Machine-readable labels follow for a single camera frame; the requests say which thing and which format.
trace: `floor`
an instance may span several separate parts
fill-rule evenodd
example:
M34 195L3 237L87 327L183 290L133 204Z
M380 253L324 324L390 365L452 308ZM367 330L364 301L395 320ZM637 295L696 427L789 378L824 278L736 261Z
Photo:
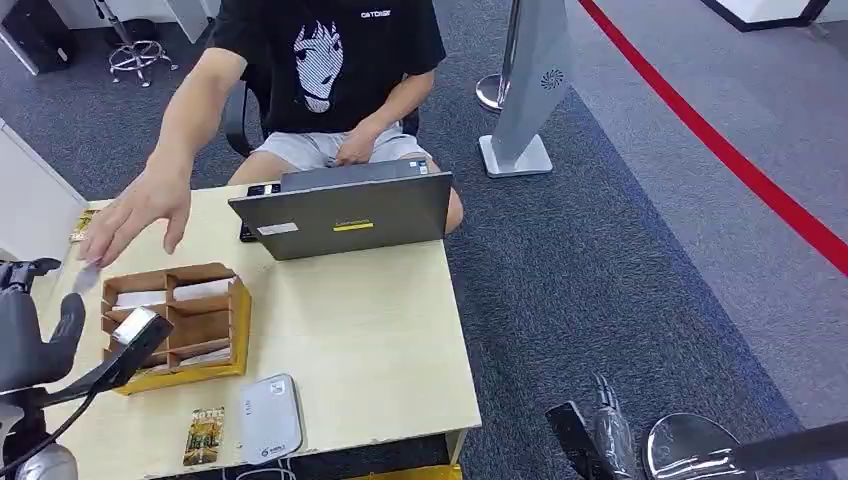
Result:
M592 371L610 377L640 438L680 410L748 441L844 419L848 363L831 359L848 343L848 280L686 130L576 1L573 90L542 131L554 173L499 181L475 146L496 118L472 92L500 63L508 1L436 3L449 57L420 138L466 203L447 249L484 423L461 459L467 477L570 478L543 414L571 399L591 416ZM848 60L836 36L743 35L697 0L599 4L731 142L848 238ZM157 71L147 91L108 83L97 32L83 34L77 65L36 78L0 49L0 117L87 198L114 196L200 52L173 26L162 33L183 69ZM219 136L192 185L220 185L237 163ZM329 479L443 455L436 442L387 448L295 468ZM837 476L848 479L845 464L761 478Z
M575 88L802 423L844 419L848 363L833 359L848 344L848 279L716 160L573 3ZM825 24L830 36L742 34L698 1L599 5L713 126L848 238L846 22ZM848 478L848 463L838 471Z

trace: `laptop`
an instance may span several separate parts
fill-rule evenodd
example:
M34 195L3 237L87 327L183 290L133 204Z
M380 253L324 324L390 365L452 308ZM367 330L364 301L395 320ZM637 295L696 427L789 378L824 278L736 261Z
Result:
M279 192L229 200L276 260L444 237L453 174L426 160L287 174Z

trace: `man's left hand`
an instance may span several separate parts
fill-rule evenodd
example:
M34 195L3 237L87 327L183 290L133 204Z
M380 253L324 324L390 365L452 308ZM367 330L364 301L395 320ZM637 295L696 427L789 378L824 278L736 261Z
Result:
M347 139L339 148L339 153L336 154L336 166L368 163L374 153L374 142L382 131L367 121L357 125L348 133Z

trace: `wooden organizer box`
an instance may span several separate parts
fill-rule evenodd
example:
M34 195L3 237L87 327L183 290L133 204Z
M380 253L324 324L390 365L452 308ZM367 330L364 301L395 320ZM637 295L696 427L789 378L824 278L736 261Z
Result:
M224 295L183 301L174 299L177 287L227 278L235 280ZM210 378L244 375L250 335L250 293L241 279L220 263L138 273L104 281L101 325L110 335L109 347L103 351L104 358L119 345L111 334L134 310L113 310L118 294L163 290L165 303L147 308L168 319L174 330L130 382L115 391L130 395ZM180 362L227 347L230 348L229 358L180 366Z

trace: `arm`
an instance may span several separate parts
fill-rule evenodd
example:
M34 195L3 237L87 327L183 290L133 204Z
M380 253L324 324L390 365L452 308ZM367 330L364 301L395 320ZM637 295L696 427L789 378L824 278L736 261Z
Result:
M79 258L105 267L148 225L168 220L163 247L173 253L182 240L191 204L194 157L218 129L227 92L247 62L210 48L174 93L156 148L144 171L92 220Z
M191 173L194 156L218 131L227 94L246 66L242 57L224 49L203 53L165 109L148 166L178 162L173 168Z
M392 89L386 102L376 112L362 119L350 132L336 155L338 165L366 163L374 150L374 141L393 123L402 120L424 103L433 89L435 72L409 75Z
M427 95L433 90L435 77L435 72L432 71L423 75L406 77L392 90L386 103L379 110L365 117L359 125L370 127L372 130L376 129L379 135L391 124L403 120L424 103Z

